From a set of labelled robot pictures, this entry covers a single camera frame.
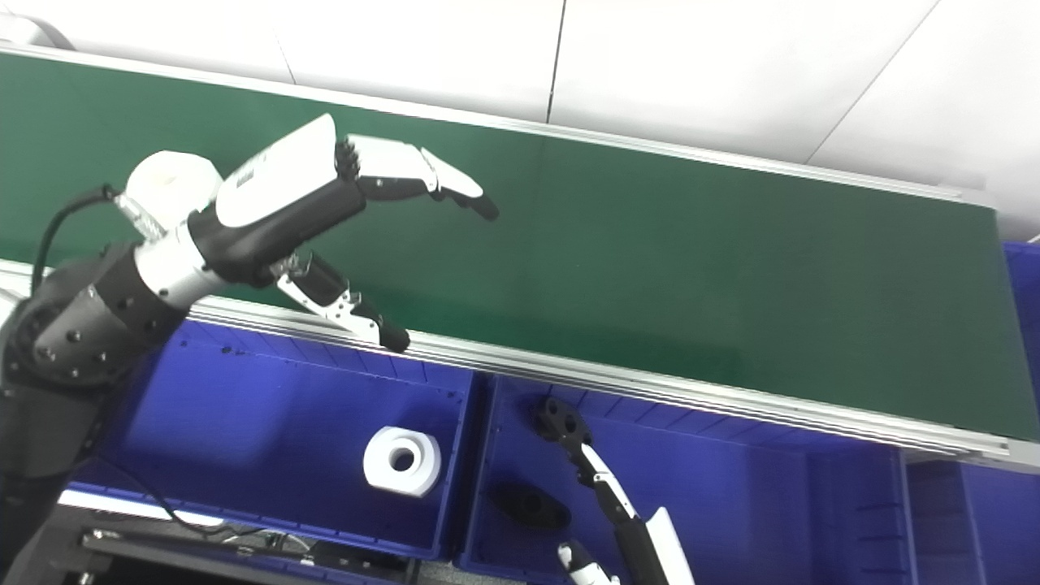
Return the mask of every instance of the black object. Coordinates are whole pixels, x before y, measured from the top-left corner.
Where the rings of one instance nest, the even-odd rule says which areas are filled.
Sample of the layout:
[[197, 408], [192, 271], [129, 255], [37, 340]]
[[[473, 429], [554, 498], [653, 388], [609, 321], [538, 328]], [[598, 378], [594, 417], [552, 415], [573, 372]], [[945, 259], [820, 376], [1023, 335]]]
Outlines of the black object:
[[290, 275], [292, 282], [308, 299], [322, 307], [339, 301], [349, 288], [349, 284], [343, 281], [336, 269], [317, 254], [311, 254], [307, 269], [301, 273]]
[[108, 183], [105, 183], [66, 203], [64, 207], [51, 218], [50, 223], [47, 224], [47, 228], [44, 230], [44, 235], [40, 238], [36, 260], [32, 263], [32, 277], [29, 280], [30, 294], [35, 294], [36, 287], [40, 286], [41, 281], [44, 279], [44, 269], [47, 268], [47, 254], [50, 252], [51, 244], [54, 243], [54, 236], [57, 234], [58, 228], [61, 227], [61, 223], [64, 222], [66, 218], [90, 205], [111, 201], [115, 199], [115, 189]]
[[380, 345], [392, 352], [401, 353], [412, 342], [412, 337], [408, 334], [407, 329], [397, 327], [385, 320], [379, 309], [369, 303], [367, 299], [361, 299], [361, 302], [358, 303], [358, 306], [354, 307], [350, 314], [374, 321], [376, 327], [380, 328]]
[[499, 510], [521, 526], [562, 530], [571, 525], [567, 506], [534, 485], [502, 483], [490, 495]]
[[[343, 303], [346, 296], [350, 295], [349, 283], [343, 280], [332, 264], [317, 254], [311, 254], [306, 270], [301, 271], [301, 274], [292, 274], [291, 277], [292, 282], [300, 288], [301, 292], [320, 307], [331, 307], [336, 303]], [[408, 349], [412, 342], [408, 331], [384, 319], [375, 305], [368, 302], [368, 299], [356, 296], [350, 299], [350, 303], [357, 303], [350, 309], [350, 314], [371, 320], [379, 328], [381, 346], [397, 353]]]

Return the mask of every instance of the wire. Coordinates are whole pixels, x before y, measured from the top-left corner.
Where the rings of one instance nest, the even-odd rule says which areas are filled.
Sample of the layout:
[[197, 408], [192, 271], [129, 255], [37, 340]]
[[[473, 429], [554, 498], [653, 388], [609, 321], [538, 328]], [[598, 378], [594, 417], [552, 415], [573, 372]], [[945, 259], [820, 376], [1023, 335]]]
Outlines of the wire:
[[44, 230], [44, 235], [40, 239], [40, 248], [36, 250], [36, 261], [32, 264], [32, 280], [30, 281], [30, 291], [32, 294], [36, 292], [36, 288], [40, 287], [40, 283], [44, 280], [44, 269], [47, 268], [47, 254], [51, 251], [51, 244], [54, 241], [54, 235], [57, 234], [58, 228], [61, 227], [61, 222], [76, 211], [97, 203], [111, 201], [115, 199], [115, 196], [116, 193], [112, 186], [105, 183], [66, 203], [64, 207], [51, 218], [51, 222], [47, 224], [47, 229]]
[[229, 526], [222, 526], [217, 528], [203, 528], [194, 526], [193, 524], [186, 522], [184, 518], [178, 515], [177, 510], [174, 510], [174, 507], [171, 506], [168, 502], [166, 502], [166, 499], [163, 498], [162, 494], [158, 492], [158, 490], [156, 490], [154, 487], [146, 483], [145, 480], [140, 479], [140, 476], [138, 476], [137, 474], [134, 474], [130, 469], [124, 467], [123, 465], [116, 463], [115, 461], [112, 461], [111, 459], [103, 455], [95, 455], [95, 459], [108, 465], [112, 469], [115, 469], [125, 478], [133, 482], [138, 488], [140, 488], [148, 495], [150, 495], [152, 500], [155, 500], [155, 503], [158, 504], [160, 508], [162, 508], [162, 511], [166, 512], [166, 515], [170, 516], [170, 519], [174, 520], [185, 530], [189, 530], [196, 534], [201, 534], [203, 536], [217, 536], [226, 532], [231, 532], [235, 537], [248, 536], [250, 534], [256, 534], [258, 532], [263, 532], [265, 530], [263, 528], [253, 528], [253, 529], [237, 531]]

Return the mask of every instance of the black part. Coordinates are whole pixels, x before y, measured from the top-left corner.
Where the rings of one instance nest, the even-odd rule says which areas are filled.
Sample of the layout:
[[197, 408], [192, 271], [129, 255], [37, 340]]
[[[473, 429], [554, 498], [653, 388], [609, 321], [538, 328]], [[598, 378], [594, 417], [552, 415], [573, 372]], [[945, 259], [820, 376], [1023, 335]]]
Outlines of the black part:
[[79, 387], [108, 383], [180, 326], [187, 311], [141, 281], [133, 251], [114, 245], [103, 257], [63, 264], [44, 280], [17, 340], [36, 375]]
[[0, 581], [54, 509], [69, 475], [31, 480], [0, 476]]
[[407, 329], [397, 327], [383, 319], [375, 305], [369, 303], [365, 298], [362, 298], [361, 302], [350, 310], [350, 314], [372, 320], [380, 329], [380, 345], [392, 352], [404, 353], [412, 342], [412, 337]]
[[274, 282], [270, 264], [364, 208], [357, 184], [337, 178], [248, 226], [222, 224], [215, 203], [192, 212], [187, 222], [208, 270], [228, 282], [261, 288]]
[[358, 164], [358, 152], [354, 150], [354, 145], [347, 141], [336, 143], [333, 159], [336, 163], [336, 175], [343, 181], [353, 181], [358, 178], [361, 167]]
[[489, 493], [495, 506], [513, 522], [527, 528], [563, 530], [571, 511], [545, 490], [525, 483], [501, 483]]
[[643, 520], [631, 519], [615, 526], [614, 537], [632, 577], [632, 585], [668, 585], [665, 568]]
[[311, 256], [306, 273], [293, 275], [291, 278], [311, 302], [321, 307], [341, 301], [347, 288], [346, 282], [336, 269], [317, 254]]
[[578, 409], [555, 398], [546, 397], [535, 412], [536, 430], [545, 440], [558, 442], [571, 455], [580, 455], [581, 444], [592, 446], [592, 430]]
[[461, 193], [456, 193], [451, 189], [442, 187], [440, 190], [441, 194], [446, 194], [448, 197], [450, 197], [451, 200], [459, 205], [459, 207], [469, 207], [472, 210], [476, 211], [477, 215], [480, 215], [482, 218], [488, 220], [489, 222], [494, 222], [495, 220], [498, 219], [498, 206], [495, 205], [495, 202], [492, 201], [491, 198], [488, 197], [487, 195], [482, 195], [480, 197], [473, 199], [471, 197], [466, 197]]

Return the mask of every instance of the robotic hand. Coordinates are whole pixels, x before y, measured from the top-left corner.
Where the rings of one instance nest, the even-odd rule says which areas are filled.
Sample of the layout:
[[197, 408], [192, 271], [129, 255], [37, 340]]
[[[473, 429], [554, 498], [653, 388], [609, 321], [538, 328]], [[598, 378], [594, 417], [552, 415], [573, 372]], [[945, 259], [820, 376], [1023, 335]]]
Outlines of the robotic hand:
[[[332, 118], [326, 115], [255, 156], [227, 181], [205, 158], [157, 152], [134, 169], [126, 192], [115, 197], [114, 203], [150, 240], [161, 239], [214, 200], [216, 212], [219, 214], [224, 209], [226, 215], [266, 204], [271, 197], [276, 198], [274, 204], [280, 205], [277, 198], [291, 194], [284, 183], [295, 182], [285, 176], [286, 169], [321, 176], [320, 169], [311, 173], [304, 164], [321, 160], [321, 153], [332, 150], [328, 147], [330, 136], [334, 142], [335, 127]], [[397, 201], [428, 194], [438, 201], [449, 197], [460, 206], [472, 207], [487, 220], [498, 215], [498, 209], [484, 196], [479, 185], [425, 149], [358, 134], [347, 134], [337, 149], [336, 155], [356, 169], [355, 183], [365, 200]], [[277, 173], [276, 181], [248, 184], [261, 164]], [[384, 320], [374, 306], [352, 291], [348, 281], [320, 257], [293, 252], [267, 268], [277, 279], [276, 285], [304, 308], [371, 344], [396, 352], [407, 349], [408, 332]]]
[[[545, 399], [536, 413], [542, 438], [557, 442], [578, 468], [578, 482], [596, 492], [596, 500], [614, 525], [614, 536], [631, 574], [633, 585], [694, 585], [690, 563], [682, 552], [672, 518], [665, 508], [647, 522], [635, 513], [603, 459], [593, 449], [592, 431], [571, 405]], [[575, 585], [620, 585], [577, 541], [564, 542], [556, 551], [564, 569]]]
[[[430, 152], [368, 136], [339, 141], [328, 115], [223, 181], [205, 159], [179, 155], [212, 171], [189, 180], [171, 167], [176, 153], [160, 154], [126, 193], [106, 186], [93, 196], [113, 201], [146, 241], [110, 246], [42, 282], [34, 276], [30, 298], [0, 326], [0, 579], [89, 455], [130, 371], [197, 301], [232, 283], [277, 282], [318, 314], [402, 351], [407, 332], [296, 249], [368, 201], [431, 195], [488, 220], [498, 213], [472, 179]], [[191, 188], [165, 197], [162, 187], [177, 181]]]

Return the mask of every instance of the blue plastic bin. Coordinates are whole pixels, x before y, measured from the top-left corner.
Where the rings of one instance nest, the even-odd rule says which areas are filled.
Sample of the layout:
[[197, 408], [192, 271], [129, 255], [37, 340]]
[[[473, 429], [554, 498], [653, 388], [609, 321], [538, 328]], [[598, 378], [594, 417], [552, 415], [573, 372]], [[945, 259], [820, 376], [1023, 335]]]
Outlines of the blue plastic bin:
[[921, 585], [1040, 583], [1040, 477], [948, 461], [907, 476]]
[[1040, 406], [1040, 246], [1006, 241], [1004, 253], [1033, 377], [1033, 392]]
[[[182, 510], [442, 558], [474, 379], [456, 367], [186, 323], [133, 390], [103, 452]], [[437, 437], [442, 470], [426, 497], [365, 481], [365, 447], [387, 425]], [[144, 499], [100, 462], [72, 487]]]
[[[911, 585], [915, 568], [896, 449], [647, 401], [499, 377], [461, 568], [568, 583], [556, 545], [577, 538], [630, 582], [593, 491], [531, 409], [577, 405], [597, 452], [645, 517], [672, 515], [698, 585]], [[567, 530], [523, 528], [488, 498], [525, 482], [567, 505]]]

